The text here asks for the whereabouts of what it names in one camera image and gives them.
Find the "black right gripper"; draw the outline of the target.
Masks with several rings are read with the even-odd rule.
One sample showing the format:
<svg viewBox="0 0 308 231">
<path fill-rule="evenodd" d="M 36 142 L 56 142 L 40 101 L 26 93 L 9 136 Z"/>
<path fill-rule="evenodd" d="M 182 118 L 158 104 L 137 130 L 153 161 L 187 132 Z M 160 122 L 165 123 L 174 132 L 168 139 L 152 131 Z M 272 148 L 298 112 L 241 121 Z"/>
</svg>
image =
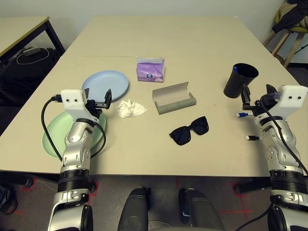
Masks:
<svg viewBox="0 0 308 231">
<path fill-rule="evenodd" d="M 255 101 L 255 105 L 250 105 L 250 90 L 246 84 L 243 84 L 242 89 L 242 103 L 243 110 L 248 110 L 253 113 L 254 116 L 259 116 L 270 110 L 277 104 L 275 101 L 276 88 L 270 84 L 266 85 L 267 94 L 263 95 L 260 100 Z"/>
</svg>

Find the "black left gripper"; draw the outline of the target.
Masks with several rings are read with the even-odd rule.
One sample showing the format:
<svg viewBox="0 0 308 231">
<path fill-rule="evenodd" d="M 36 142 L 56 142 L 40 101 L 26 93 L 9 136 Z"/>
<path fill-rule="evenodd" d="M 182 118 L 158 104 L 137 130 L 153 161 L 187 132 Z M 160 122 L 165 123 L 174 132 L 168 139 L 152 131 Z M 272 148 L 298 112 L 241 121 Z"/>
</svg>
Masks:
<svg viewBox="0 0 308 231">
<path fill-rule="evenodd" d="M 84 89 L 85 98 L 89 96 L 89 88 Z M 105 102 L 95 102 L 94 100 L 87 100 L 85 107 L 90 112 L 90 114 L 96 118 L 100 118 L 102 114 L 102 109 L 109 109 L 112 101 L 112 92 L 109 89 L 105 94 Z"/>
</svg>

